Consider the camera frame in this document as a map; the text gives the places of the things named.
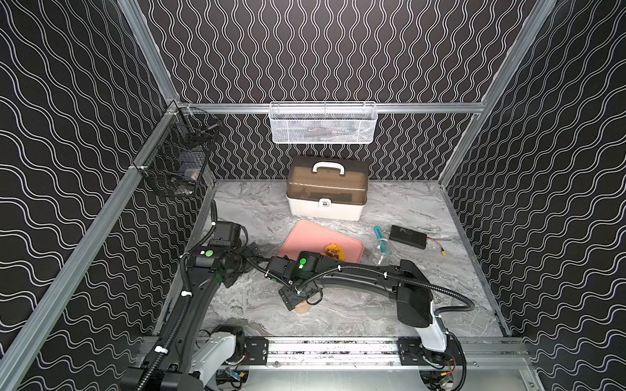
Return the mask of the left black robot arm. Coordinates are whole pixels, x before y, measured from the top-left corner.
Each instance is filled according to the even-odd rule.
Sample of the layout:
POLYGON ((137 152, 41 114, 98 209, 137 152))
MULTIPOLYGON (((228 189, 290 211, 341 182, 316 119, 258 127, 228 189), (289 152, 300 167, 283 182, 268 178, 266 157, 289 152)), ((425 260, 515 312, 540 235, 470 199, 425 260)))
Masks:
POLYGON ((215 374, 223 365, 237 366, 246 357, 246 337, 238 326, 218 327, 202 347, 201 326, 217 291, 230 288, 262 261, 256 244, 241 239, 247 231, 218 220, 210 203, 207 234, 180 259, 182 288, 151 350, 126 369, 122 390, 215 390, 215 374))

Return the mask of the clear cookie jar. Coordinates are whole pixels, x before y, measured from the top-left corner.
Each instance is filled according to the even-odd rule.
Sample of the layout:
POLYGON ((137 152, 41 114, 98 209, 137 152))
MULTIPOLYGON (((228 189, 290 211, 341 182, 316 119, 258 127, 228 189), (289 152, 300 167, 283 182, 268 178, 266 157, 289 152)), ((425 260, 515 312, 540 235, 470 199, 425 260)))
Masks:
POLYGON ((310 311, 310 309, 311 309, 311 305, 309 305, 306 302, 301 302, 294 308, 294 311, 297 314, 306 314, 310 311))

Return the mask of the large orange fish cookie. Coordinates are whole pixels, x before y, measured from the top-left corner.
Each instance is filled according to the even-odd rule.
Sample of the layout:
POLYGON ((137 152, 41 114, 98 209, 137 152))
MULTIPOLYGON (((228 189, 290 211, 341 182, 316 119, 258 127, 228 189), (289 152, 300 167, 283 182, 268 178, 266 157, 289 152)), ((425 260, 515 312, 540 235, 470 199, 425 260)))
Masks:
POLYGON ((345 261, 347 257, 345 250, 339 244, 328 244, 324 249, 324 253, 326 256, 339 261, 345 261))

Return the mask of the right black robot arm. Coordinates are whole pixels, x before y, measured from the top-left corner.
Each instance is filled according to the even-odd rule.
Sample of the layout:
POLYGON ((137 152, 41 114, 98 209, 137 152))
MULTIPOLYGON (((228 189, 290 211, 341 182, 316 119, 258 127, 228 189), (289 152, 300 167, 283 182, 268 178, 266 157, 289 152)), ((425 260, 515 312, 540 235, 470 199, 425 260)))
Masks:
POLYGON ((448 350, 448 329, 441 314, 471 312, 468 297, 433 283, 409 260, 397 266, 370 266, 344 262, 322 253, 302 252, 297 260, 288 257, 248 257, 247 263, 266 279, 282 285, 285 307, 324 296, 326 288, 346 288, 375 293, 396 302, 401 324, 415 328, 422 348, 436 353, 448 350))

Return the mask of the clear cookie jar handled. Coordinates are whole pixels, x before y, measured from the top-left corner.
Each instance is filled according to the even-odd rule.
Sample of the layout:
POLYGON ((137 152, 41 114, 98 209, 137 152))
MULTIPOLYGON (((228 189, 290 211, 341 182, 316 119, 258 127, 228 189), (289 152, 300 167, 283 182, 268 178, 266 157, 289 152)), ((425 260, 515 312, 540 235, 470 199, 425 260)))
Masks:
POLYGON ((373 261, 378 266, 388 266, 394 262, 394 250, 386 239, 379 239, 373 249, 373 261))

